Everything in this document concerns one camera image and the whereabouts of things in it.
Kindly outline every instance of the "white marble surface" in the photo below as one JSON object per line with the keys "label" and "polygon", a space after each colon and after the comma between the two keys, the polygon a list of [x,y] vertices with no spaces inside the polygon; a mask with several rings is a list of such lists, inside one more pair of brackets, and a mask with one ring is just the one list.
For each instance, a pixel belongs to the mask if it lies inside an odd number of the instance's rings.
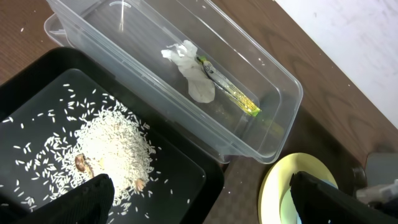
{"label": "white marble surface", "polygon": [[398,128],[398,0],[276,0]]}

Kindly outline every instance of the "yellow bowl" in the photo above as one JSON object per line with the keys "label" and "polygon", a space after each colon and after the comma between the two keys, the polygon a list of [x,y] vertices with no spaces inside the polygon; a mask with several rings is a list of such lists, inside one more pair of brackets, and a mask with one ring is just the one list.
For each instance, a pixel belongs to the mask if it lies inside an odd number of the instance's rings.
{"label": "yellow bowl", "polygon": [[259,221],[261,224],[281,224],[280,205],[282,197],[290,188],[292,174],[305,171],[321,180],[337,186],[328,168],[317,158],[306,153],[294,153],[283,157],[273,165],[264,178],[259,194]]}

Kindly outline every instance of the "brown wood surface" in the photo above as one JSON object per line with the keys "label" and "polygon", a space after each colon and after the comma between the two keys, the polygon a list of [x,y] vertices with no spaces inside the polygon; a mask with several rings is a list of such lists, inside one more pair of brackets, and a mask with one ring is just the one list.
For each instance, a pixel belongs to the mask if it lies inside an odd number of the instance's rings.
{"label": "brown wood surface", "polygon": [[[398,130],[276,2],[214,2],[299,79],[302,106],[360,163],[398,149]],[[51,14],[44,0],[0,1],[0,84],[56,47],[43,28]]]}

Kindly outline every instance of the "transparent storage box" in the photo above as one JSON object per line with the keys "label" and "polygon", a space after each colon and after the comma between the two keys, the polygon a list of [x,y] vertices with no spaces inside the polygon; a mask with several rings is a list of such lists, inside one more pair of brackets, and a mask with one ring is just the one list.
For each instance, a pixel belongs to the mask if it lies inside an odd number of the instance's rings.
{"label": "transparent storage box", "polygon": [[[47,0],[56,13],[45,30],[115,75],[177,130],[213,156],[274,162],[299,108],[301,84],[209,0]],[[224,76],[262,110],[247,115],[216,89],[198,103],[187,79],[161,50],[190,40]]]}

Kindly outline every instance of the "plastic container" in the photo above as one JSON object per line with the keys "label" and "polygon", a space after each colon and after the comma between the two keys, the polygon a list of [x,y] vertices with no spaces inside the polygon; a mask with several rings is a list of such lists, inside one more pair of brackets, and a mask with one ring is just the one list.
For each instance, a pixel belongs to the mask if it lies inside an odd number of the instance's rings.
{"label": "plastic container", "polygon": [[[102,64],[218,162],[229,162],[230,155],[266,164],[277,159],[302,87],[211,1],[47,1],[72,46]],[[218,90],[211,103],[193,100],[185,77],[160,53],[184,40],[192,41],[198,55],[262,111],[250,117]]]}

